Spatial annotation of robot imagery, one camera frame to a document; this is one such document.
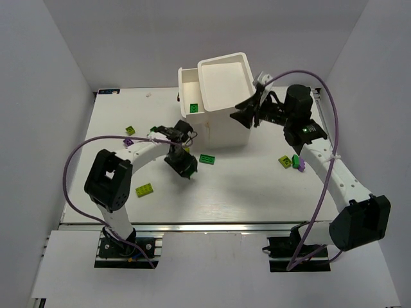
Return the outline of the green lego plate two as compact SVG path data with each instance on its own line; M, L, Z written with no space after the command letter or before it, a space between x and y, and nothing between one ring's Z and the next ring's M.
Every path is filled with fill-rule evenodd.
M210 155L201 154L199 158L199 162L203 164L214 165L215 157Z

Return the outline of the green lego plate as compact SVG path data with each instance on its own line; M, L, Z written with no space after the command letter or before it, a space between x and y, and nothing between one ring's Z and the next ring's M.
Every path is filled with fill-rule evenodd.
M191 114L197 113L198 112L198 104L197 103L192 103L189 105L189 112Z

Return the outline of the purple round lego piece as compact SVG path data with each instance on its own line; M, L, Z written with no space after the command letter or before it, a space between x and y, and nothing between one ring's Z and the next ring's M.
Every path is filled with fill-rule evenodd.
M302 157L299 157L299 167L297 168L298 171L303 172L306 168L305 161Z

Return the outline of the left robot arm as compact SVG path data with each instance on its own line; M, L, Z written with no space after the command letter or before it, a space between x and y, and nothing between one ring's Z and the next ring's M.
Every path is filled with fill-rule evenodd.
M107 226L109 239L123 244L134 243L136 231L125 208L133 175L145 165L163 157L164 161L183 178L197 172L197 159L185 148L197 136L194 128L182 120L173 127L153 127L138 143L122 150L100 150L92 163L84 191L97 204Z

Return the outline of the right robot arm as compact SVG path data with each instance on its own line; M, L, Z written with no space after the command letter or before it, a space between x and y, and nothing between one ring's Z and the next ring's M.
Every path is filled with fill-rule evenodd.
M370 192L333 152L328 135L311 117L312 105L307 86L289 86L284 101L279 101L274 91L258 85L254 95L237 104L230 117L246 128L257 127L262 121L282 126L286 142L314 170L335 202L336 218L293 227L293 244L333 245L346 252L383 239L389 200Z

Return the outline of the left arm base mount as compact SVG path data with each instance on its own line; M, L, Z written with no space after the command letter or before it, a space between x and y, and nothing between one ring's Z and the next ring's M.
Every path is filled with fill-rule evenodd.
M162 242L156 237L141 237L133 231L127 241L140 247L119 241L107 232L100 232L94 261L95 268L103 269L154 269L159 263Z

